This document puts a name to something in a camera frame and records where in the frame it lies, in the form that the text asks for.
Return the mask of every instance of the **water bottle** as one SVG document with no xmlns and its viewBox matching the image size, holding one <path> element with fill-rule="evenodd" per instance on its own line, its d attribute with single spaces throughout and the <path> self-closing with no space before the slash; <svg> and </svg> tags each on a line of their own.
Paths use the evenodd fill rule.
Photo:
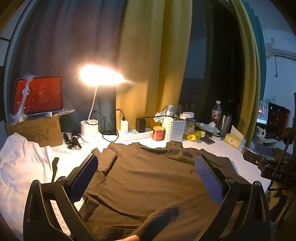
<svg viewBox="0 0 296 241">
<path fill-rule="evenodd" d="M 217 100 L 216 101 L 216 105 L 214 106 L 213 110 L 212 110 L 212 118 L 211 120 L 217 125 L 222 109 L 221 109 L 221 101 Z"/>
</svg>

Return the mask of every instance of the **yellow bag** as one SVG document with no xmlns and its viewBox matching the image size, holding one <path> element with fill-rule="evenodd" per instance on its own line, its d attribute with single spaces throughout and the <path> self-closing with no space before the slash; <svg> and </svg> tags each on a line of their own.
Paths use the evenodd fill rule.
<svg viewBox="0 0 296 241">
<path fill-rule="evenodd" d="M 204 131 L 194 131 L 188 135 L 183 135 L 183 138 L 189 141 L 197 141 L 198 139 L 205 137 Z"/>
</svg>

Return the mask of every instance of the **white lamp base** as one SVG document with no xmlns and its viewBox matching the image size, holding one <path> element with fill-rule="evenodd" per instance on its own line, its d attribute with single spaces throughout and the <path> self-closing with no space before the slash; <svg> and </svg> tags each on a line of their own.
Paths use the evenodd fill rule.
<svg viewBox="0 0 296 241">
<path fill-rule="evenodd" d="M 84 142 L 96 142 L 103 139 L 103 135 L 99 132 L 98 120 L 83 120 L 81 124 L 81 139 Z"/>
<path fill-rule="evenodd" d="M 97 142 L 97 141 L 100 141 L 103 139 L 103 135 L 100 133 L 99 135 L 97 136 L 83 136 L 83 135 L 80 135 L 81 136 L 81 139 L 86 142 L 86 143 L 91 143 L 91 142 Z"/>
</svg>

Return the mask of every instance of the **tablet screen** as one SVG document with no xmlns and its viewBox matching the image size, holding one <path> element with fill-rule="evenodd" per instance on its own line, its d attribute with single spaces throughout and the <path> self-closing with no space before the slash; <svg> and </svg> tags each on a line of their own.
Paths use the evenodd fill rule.
<svg viewBox="0 0 296 241">
<path fill-rule="evenodd" d="M 18 79 L 16 82 L 12 106 L 13 115 L 20 106 L 25 85 L 26 80 L 24 79 Z M 60 76 L 35 77 L 29 85 L 24 113 L 35 114 L 62 109 L 62 78 Z"/>
</svg>

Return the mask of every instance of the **hand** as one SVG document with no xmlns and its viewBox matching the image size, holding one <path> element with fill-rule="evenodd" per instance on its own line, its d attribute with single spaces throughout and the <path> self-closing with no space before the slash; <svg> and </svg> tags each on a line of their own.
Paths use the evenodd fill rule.
<svg viewBox="0 0 296 241">
<path fill-rule="evenodd" d="M 140 238 L 137 235 L 133 235 L 133 236 L 127 237 L 125 239 L 117 240 L 117 241 L 140 241 Z"/>
</svg>

